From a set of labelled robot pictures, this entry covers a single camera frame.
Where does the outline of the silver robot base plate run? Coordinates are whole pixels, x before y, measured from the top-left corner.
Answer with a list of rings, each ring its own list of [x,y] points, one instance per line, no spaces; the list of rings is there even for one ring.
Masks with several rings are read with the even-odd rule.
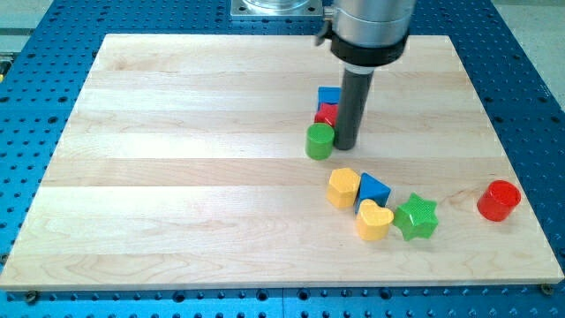
[[[257,17],[311,17],[323,14],[321,0],[231,0],[230,16]]]

